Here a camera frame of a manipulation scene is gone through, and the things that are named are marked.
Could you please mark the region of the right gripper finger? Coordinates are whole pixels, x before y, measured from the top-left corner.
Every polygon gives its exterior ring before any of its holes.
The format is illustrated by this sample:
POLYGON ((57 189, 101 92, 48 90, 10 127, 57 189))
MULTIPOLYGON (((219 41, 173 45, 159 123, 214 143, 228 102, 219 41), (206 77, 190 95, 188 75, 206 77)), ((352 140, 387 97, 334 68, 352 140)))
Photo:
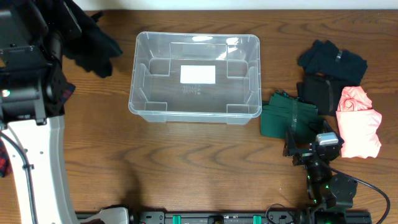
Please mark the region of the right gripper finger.
POLYGON ((291 128, 287 128, 285 135, 285 143, 284 150, 282 155, 284 157, 293 156, 298 151, 297 145, 294 139, 294 135, 292 134, 291 128))
POLYGON ((342 143, 342 138, 340 137, 340 135, 329 125, 327 120, 323 121, 323 133, 330 133, 330 132, 334 132, 336 134, 336 136, 339 139, 339 143, 342 143))

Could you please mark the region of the pink garment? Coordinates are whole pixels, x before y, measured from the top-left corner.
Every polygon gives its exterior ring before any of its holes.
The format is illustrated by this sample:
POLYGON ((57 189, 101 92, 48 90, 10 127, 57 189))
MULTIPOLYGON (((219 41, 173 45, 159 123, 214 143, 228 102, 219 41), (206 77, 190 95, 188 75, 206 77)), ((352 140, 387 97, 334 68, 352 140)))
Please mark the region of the pink garment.
POLYGON ((382 115, 373 108, 371 99, 360 86, 346 86, 336 111, 344 158, 376 158, 381 148, 377 135, 382 115))

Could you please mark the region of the dark green garment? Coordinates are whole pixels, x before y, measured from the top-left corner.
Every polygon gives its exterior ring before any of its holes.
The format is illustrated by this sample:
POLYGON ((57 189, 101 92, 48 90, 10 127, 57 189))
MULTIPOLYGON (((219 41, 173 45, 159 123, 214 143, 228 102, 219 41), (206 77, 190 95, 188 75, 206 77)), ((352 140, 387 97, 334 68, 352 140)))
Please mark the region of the dark green garment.
POLYGON ((304 103, 283 91, 275 92, 264 102, 261 113, 261 134, 271 138, 284 139, 291 130, 294 139, 311 143, 323 129, 324 118, 318 115, 315 105, 304 103))

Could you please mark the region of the red navy plaid shirt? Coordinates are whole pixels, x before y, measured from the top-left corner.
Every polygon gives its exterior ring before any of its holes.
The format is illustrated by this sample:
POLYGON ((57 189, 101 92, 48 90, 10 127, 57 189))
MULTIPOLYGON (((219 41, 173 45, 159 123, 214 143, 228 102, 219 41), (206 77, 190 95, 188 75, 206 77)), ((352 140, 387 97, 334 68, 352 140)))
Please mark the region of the red navy plaid shirt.
MULTIPOLYGON (((66 90, 63 92, 62 97, 60 98, 61 103, 64 105, 66 101, 72 96, 75 91, 76 86, 72 83, 67 84, 66 90)), ((0 176, 4 178, 12 172, 11 162, 9 160, 8 153, 6 152, 6 148, 4 146, 3 141, 1 141, 0 147, 0 176)))

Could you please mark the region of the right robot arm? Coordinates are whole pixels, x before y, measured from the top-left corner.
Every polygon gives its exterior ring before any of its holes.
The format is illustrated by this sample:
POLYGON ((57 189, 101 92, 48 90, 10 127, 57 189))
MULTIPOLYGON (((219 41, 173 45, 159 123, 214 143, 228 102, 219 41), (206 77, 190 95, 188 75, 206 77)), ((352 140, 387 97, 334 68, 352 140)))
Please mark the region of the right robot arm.
POLYGON ((286 130, 283 156, 307 171, 307 194, 313 205, 296 212, 294 223, 347 223, 346 211, 353 207, 357 182, 333 174, 330 162, 340 156, 344 140, 325 121, 323 130, 307 148, 298 148, 291 127, 286 130))

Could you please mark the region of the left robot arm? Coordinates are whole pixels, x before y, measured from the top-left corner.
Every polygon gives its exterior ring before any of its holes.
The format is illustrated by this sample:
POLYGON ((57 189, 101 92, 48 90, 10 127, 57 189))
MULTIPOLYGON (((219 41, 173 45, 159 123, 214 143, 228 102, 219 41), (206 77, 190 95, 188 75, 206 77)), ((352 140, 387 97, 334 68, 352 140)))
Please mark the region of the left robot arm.
POLYGON ((128 223, 126 207, 78 218, 70 198, 63 137, 75 87, 70 58, 106 78, 122 50, 73 1, 1 2, 1 142, 9 156, 22 223, 128 223))

